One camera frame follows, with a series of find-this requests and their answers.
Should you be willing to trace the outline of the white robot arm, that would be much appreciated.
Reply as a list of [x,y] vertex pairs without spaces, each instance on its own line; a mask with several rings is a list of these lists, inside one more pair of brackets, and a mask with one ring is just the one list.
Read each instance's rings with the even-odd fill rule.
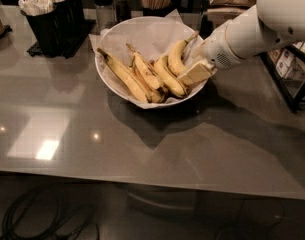
[[193,64],[179,74],[187,85],[202,82],[263,52],[305,42],[305,0],[256,0],[193,48]]

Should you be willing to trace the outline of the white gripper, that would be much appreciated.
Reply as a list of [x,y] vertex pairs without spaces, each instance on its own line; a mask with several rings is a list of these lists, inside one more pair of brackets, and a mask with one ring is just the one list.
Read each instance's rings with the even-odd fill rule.
[[215,73],[215,67],[228,70],[243,62],[243,58],[235,54],[228,41],[227,30],[231,23],[231,20],[226,21],[191,50],[191,57],[200,61],[178,76],[183,84],[190,86],[207,80]]

